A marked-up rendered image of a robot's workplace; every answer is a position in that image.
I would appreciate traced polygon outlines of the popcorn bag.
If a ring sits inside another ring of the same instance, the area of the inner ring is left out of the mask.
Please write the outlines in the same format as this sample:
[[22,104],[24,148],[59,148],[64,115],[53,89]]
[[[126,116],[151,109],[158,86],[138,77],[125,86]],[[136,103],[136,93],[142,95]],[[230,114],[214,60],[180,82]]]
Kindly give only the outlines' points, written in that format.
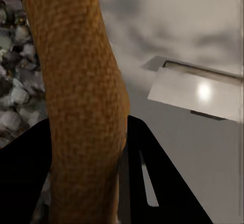
[[131,105],[99,0],[22,0],[40,60],[52,143],[38,224],[116,224]]

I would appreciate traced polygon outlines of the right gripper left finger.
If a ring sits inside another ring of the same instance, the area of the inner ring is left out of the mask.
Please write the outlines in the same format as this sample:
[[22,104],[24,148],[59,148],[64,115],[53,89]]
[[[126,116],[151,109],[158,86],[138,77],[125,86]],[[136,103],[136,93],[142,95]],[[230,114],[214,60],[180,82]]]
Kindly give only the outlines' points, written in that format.
[[51,163],[49,119],[0,149],[0,224],[29,224]]

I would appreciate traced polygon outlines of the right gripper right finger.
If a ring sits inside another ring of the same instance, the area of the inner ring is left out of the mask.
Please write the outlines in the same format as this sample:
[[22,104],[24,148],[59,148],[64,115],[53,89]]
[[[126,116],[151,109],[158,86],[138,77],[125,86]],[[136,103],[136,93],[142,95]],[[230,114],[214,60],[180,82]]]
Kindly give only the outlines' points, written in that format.
[[[131,224],[213,224],[147,124],[128,116]],[[147,203],[141,150],[159,207]]]

